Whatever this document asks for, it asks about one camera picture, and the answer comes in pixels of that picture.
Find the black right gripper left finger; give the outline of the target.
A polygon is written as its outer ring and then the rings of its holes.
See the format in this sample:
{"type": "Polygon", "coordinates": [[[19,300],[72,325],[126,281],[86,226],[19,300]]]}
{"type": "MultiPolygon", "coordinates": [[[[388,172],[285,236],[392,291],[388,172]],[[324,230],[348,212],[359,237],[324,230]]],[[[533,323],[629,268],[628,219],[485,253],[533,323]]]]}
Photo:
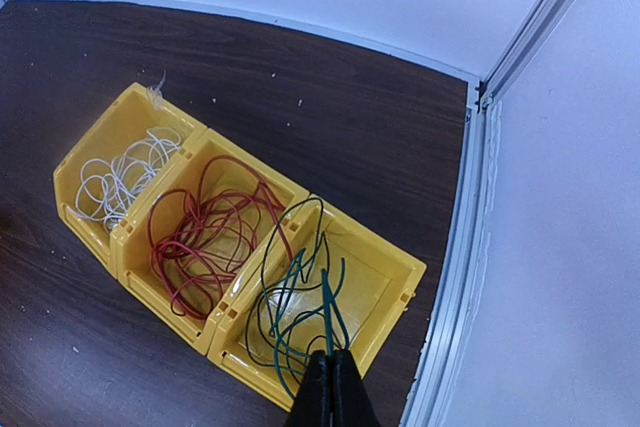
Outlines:
{"type": "Polygon", "coordinates": [[[324,351],[311,354],[286,427],[329,427],[332,417],[332,361],[324,351]]]}

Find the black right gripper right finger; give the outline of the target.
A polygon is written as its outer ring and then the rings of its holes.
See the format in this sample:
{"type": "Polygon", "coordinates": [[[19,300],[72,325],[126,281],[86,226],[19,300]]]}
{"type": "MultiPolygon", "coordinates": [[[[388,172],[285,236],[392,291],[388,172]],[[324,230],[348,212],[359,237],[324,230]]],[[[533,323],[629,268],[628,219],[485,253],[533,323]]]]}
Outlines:
{"type": "Polygon", "coordinates": [[[336,350],[332,362],[332,425],[379,427],[380,422],[351,352],[336,350]]]}

